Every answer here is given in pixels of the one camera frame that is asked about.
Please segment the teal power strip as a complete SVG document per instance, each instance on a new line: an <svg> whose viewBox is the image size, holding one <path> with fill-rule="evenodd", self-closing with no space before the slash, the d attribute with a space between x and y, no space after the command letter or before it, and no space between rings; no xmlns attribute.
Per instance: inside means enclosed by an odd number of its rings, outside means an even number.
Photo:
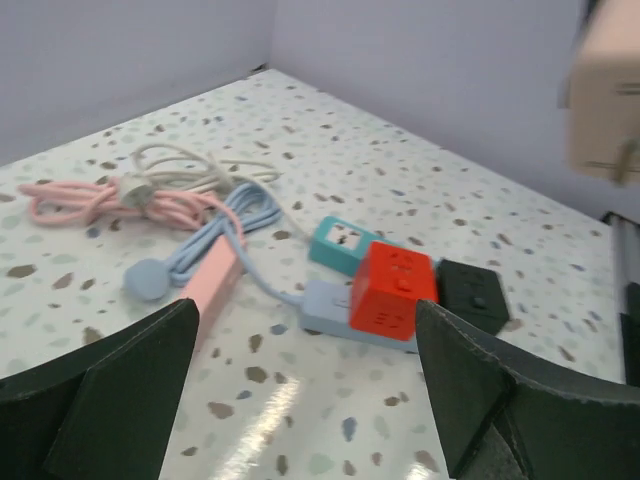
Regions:
<svg viewBox="0 0 640 480"><path fill-rule="evenodd" d="M308 258L338 273L353 277L372 242L396 245L335 216L326 216L314 230Z"/></svg>

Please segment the pink plug adapter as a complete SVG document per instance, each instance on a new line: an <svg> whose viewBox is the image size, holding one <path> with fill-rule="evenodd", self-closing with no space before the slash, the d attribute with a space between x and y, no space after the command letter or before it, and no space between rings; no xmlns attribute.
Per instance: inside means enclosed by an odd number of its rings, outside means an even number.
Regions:
<svg viewBox="0 0 640 480"><path fill-rule="evenodd" d="M565 77L566 158L584 175L639 181L639 0L586 1Z"/></svg>

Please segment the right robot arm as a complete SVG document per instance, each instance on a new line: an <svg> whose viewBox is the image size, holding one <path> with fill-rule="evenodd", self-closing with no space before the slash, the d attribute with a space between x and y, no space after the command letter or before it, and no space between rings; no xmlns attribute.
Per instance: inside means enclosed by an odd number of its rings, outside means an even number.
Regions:
<svg viewBox="0 0 640 480"><path fill-rule="evenodd" d="M602 221L611 228L614 279L625 381L639 386L639 224L614 212Z"/></svg>

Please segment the pink power strip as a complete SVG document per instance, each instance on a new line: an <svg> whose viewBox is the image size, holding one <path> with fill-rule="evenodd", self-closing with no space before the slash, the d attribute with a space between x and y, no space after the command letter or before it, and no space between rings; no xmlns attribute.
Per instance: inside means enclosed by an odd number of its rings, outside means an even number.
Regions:
<svg viewBox="0 0 640 480"><path fill-rule="evenodd" d="M216 239L179 299L191 299L199 312L194 354L202 349L214 323L231 297L243 267L227 237Z"/></svg>

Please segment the red plug adapter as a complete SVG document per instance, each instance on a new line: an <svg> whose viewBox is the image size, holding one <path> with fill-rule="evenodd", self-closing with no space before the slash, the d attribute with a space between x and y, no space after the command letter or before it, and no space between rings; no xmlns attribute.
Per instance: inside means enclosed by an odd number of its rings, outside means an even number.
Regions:
<svg viewBox="0 0 640 480"><path fill-rule="evenodd" d="M374 241L353 278L349 326L386 339L408 341L415 334L420 300L438 300L431 257Z"/></svg>

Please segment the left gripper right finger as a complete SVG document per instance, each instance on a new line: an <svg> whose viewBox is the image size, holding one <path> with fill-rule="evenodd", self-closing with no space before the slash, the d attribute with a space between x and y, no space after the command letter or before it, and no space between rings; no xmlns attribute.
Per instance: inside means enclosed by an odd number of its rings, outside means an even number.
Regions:
<svg viewBox="0 0 640 480"><path fill-rule="evenodd" d="M561 367L430 301L416 339L454 479L636 479L639 390Z"/></svg>

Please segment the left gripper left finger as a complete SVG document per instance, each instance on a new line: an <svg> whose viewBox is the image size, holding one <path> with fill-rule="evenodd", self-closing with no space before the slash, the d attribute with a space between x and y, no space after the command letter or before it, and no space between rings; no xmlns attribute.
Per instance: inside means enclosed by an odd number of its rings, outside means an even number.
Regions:
<svg viewBox="0 0 640 480"><path fill-rule="evenodd" d="M157 479L199 327L177 300L1 381L4 479Z"/></svg>

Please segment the black plug adapter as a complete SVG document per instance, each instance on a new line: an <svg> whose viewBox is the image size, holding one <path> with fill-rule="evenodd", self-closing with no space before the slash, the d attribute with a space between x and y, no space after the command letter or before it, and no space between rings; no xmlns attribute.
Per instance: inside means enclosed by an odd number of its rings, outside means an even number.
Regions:
<svg viewBox="0 0 640 480"><path fill-rule="evenodd" d="M491 335L510 320L500 276L493 270L443 259L436 269L439 304Z"/></svg>

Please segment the light blue power strip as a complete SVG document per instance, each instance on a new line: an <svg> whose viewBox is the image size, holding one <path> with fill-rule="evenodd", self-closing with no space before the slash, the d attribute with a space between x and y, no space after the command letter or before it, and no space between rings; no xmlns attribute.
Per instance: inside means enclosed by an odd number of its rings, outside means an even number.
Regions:
<svg viewBox="0 0 640 480"><path fill-rule="evenodd" d="M323 280L310 281L299 310L299 325L304 330L349 339L379 347L418 353L415 337L409 341L390 339L354 330L349 326L351 288Z"/></svg>

